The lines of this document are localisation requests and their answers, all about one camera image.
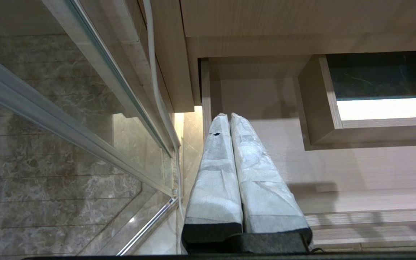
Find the marble wall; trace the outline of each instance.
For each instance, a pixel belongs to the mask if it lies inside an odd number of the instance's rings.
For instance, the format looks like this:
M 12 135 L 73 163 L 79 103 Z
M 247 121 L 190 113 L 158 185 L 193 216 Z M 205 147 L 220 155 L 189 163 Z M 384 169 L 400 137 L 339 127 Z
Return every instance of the marble wall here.
M 0 38 L 0 63 L 114 144 L 116 97 L 67 35 Z M 76 255 L 140 181 L 0 106 L 0 260 Z

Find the wooden shelf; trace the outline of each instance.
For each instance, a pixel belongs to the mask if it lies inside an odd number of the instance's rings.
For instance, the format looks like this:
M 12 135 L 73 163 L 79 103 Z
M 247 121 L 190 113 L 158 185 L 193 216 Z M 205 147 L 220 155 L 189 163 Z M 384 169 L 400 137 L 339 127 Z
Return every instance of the wooden shelf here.
M 299 74 L 307 134 L 312 146 L 416 144 L 416 117 L 341 120 L 325 55 L 311 57 Z

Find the white wrapping paper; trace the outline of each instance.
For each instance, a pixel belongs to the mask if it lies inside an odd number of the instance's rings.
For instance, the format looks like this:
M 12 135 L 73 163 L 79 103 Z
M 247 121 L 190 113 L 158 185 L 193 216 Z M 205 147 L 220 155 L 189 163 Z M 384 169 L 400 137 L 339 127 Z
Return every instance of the white wrapping paper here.
M 276 233 L 308 228 L 304 214 L 250 122 L 233 113 L 231 135 L 244 204 L 244 231 Z
M 228 117 L 219 114 L 205 140 L 185 224 L 242 224 L 243 214 Z

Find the glass shower door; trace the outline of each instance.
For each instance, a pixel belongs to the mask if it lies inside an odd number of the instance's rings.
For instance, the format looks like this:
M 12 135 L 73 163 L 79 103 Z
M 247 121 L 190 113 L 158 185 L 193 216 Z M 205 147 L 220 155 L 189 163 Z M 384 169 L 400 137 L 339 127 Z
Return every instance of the glass shower door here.
M 122 80 L 43 2 L 0 0 L 0 259 L 97 254 L 172 196 L 168 134 Z

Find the white cable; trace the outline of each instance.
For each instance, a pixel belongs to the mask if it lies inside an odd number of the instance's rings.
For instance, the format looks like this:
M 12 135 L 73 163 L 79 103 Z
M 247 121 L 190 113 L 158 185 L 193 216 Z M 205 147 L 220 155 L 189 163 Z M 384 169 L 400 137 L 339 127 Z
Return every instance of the white cable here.
M 152 6 L 150 5 L 150 0 L 144 0 L 144 10 L 147 17 L 147 36 L 149 44 L 149 59 L 150 59 L 150 71 L 152 72 L 152 84 L 153 84 L 153 95 L 155 96 L 155 101 L 157 102 L 157 109 L 160 113 L 160 117 L 163 120 L 168 134 L 170 135 L 171 142 L 173 143 L 175 160 L 176 160 L 176 171 L 178 172 L 178 205 L 181 213 L 181 217 L 184 220 L 184 212 L 182 209 L 182 180 L 181 180 L 181 167 L 179 165 L 179 140 L 175 132 L 174 127 L 170 121 L 168 111 L 166 110 L 165 105 L 163 105 L 163 99 L 160 95 L 160 89 L 158 88 L 157 82 L 157 67 L 155 64 L 155 40 L 153 39 L 153 16 L 152 16 Z

